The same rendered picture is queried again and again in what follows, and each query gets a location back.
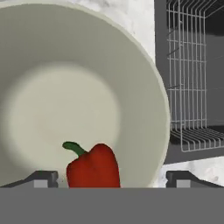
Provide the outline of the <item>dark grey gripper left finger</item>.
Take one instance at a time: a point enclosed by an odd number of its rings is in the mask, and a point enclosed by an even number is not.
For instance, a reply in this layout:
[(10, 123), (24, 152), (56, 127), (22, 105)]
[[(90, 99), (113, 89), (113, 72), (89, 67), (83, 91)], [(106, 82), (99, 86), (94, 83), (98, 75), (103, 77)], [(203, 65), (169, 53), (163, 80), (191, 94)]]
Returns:
[(12, 188), (18, 186), (30, 186), (33, 188), (58, 188), (59, 174), (57, 171), (35, 171), (27, 178), (1, 185), (1, 188)]

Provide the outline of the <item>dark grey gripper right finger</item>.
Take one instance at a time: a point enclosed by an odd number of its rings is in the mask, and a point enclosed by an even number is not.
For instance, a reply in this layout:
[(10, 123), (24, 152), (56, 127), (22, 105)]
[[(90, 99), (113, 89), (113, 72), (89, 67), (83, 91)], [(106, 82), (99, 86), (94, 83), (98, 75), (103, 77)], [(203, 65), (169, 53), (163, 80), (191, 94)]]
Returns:
[(222, 188), (222, 185), (217, 185), (212, 182), (199, 179), (189, 171), (168, 171), (165, 176), (167, 179), (167, 188)]

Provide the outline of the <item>red bell pepper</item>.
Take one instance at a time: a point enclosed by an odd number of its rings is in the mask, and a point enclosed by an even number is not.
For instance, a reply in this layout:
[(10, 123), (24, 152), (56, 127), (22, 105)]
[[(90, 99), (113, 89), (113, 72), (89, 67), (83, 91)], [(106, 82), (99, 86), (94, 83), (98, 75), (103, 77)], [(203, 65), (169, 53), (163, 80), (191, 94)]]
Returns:
[(105, 143), (96, 144), (90, 151), (75, 142), (64, 142), (62, 147), (78, 156), (66, 168), (70, 188), (121, 187), (116, 156)]

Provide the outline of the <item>large white bowl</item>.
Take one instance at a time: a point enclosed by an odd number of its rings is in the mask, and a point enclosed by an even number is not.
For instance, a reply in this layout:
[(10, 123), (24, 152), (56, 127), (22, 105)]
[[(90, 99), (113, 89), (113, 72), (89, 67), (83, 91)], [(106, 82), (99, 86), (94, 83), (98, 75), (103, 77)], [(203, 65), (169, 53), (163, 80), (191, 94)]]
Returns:
[(63, 143), (110, 146), (125, 187), (165, 161), (170, 111), (149, 54), (120, 25), (73, 3), (0, 3), (0, 186), (36, 170), (64, 175)]

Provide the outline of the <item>dark grey sink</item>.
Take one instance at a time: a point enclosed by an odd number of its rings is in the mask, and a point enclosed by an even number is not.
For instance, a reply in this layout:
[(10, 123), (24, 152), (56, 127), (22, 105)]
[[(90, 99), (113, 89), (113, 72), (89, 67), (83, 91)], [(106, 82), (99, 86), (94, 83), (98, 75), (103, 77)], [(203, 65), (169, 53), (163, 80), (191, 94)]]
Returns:
[[(169, 64), (167, 54), (169, 50), (166, 2), (167, 0), (154, 0), (156, 66), (168, 95)], [(224, 133), (224, 8), (206, 20), (206, 60), (207, 124), (209, 128)], [(165, 162), (173, 164), (220, 156), (224, 156), (224, 147), (183, 152), (177, 141), (171, 136)]]

